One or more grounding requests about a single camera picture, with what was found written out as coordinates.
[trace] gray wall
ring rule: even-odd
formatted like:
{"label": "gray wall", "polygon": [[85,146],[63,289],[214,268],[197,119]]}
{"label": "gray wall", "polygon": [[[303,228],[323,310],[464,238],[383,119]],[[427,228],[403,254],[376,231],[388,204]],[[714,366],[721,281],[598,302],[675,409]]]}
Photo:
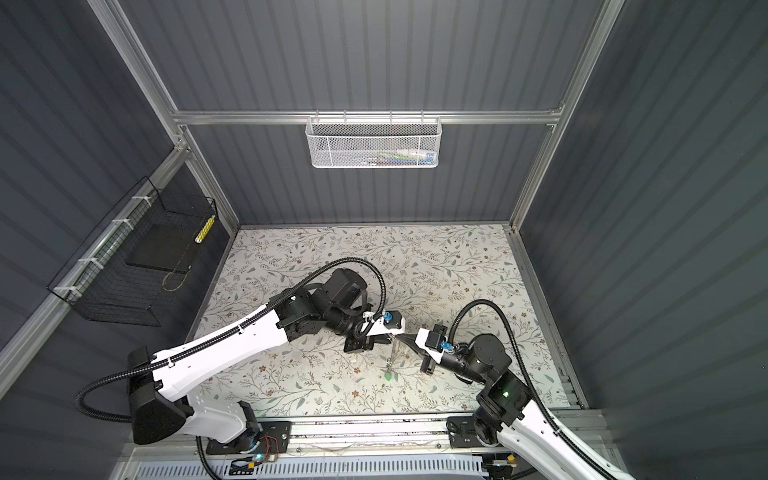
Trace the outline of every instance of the gray wall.
{"label": "gray wall", "polygon": [[523,238],[638,478],[768,468],[768,4],[630,2]]}
{"label": "gray wall", "polygon": [[[0,71],[4,346],[59,267],[172,144],[86,2],[0,2]],[[169,188],[200,193],[186,168]],[[217,224],[175,321],[161,328],[64,319],[0,400],[0,477],[109,474],[128,425],[80,415],[74,394],[123,370],[132,349],[182,341],[226,242]],[[97,392],[94,403],[124,412],[124,385]]]}
{"label": "gray wall", "polygon": [[[181,110],[556,108],[599,0],[123,2]],[[433,169],[316,170],[301,127],[192,127],[240,222],[507,220],[545,127],[446,127]]]}
{"label": "gray wall", "polygon": [[557,107],[599,0],[122,2],[181,110]]}
{"label": "gray wall", "polygon": [[318,169],[300,126],[191,128],[243,224],[508,220],[544,125],[443,128],[439,165]]}

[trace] yellow object in basket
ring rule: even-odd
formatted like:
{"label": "yellow object in basket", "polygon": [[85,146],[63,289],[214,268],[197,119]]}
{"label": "yellow object in basket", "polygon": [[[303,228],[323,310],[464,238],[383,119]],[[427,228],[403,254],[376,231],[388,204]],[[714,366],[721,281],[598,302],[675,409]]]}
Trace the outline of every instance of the yellow object in basket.
{"label": "yellow object in basket", "polygon": [[197,237],[195,237],[195,243],[203,243],[203,239],[208,235],[208,232],[210,232],[210,228],[214,225],[214,221],[216,221],[216,215],[211,215],[205,223],[205,227],[203,227],[203,229],[200,230],[200,233],[197,234]]}

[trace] leaf pattern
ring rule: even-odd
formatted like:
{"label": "leaf pattern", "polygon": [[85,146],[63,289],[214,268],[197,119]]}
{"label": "leaf pattern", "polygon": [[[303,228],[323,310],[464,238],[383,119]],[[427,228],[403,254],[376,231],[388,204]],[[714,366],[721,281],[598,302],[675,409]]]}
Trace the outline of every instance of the leaf pattern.
{"label": "leaf pattern", "polygon": [[[345,227],[241,230],[196,331],[196,338],[252,312],[308,273],[341,257],[364,257],[381,270],[386,307],[399,310],[406,331],[450,324],[477,298],[507,314],[528,371],[550,408],[568,406],[560,377],[525,292],[500,225]],[[358,270],[358,265],[347,266]],[[373,275],[369,302],[381,292]],[[321,276],[317,281],[324,281]],[[464,317],[456,338],[494,333],[511,348],[501,322],[487,307]],[[325,330],[261,352],[211,377],[199,390],[220,399],[251,402],[259,416],[343,415],[473,410],[479,385],[467,386],[440,369],[419,371],[421,358],[400,347],[385,375],[391,346],[343,353],[344,338]],[[512,370],[520,375],[516,362]]]}

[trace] white mesh basket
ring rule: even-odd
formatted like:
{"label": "white mesh basket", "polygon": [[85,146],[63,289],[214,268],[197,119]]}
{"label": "white mesh basket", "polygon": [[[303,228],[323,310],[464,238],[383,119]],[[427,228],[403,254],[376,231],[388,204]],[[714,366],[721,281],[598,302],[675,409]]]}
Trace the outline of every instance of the white mesh basket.
{"label": "white mesh basket", "polygon": [[437,167],[442,125],[306,122],[306,140],[317,168]]}

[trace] black wire basket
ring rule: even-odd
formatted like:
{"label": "black wire basket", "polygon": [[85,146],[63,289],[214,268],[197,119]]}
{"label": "black wire basket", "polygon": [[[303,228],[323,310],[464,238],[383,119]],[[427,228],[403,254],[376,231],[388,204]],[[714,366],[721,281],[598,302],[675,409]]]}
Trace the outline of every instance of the black wire basket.
{"label": "black wire basket", "polygon": [[209,197],[153,189],[89,258],[76,257],[78,274],[48,289],[85,319],[160,326],[170,318],[177,295],[200,245],[217,219]]}

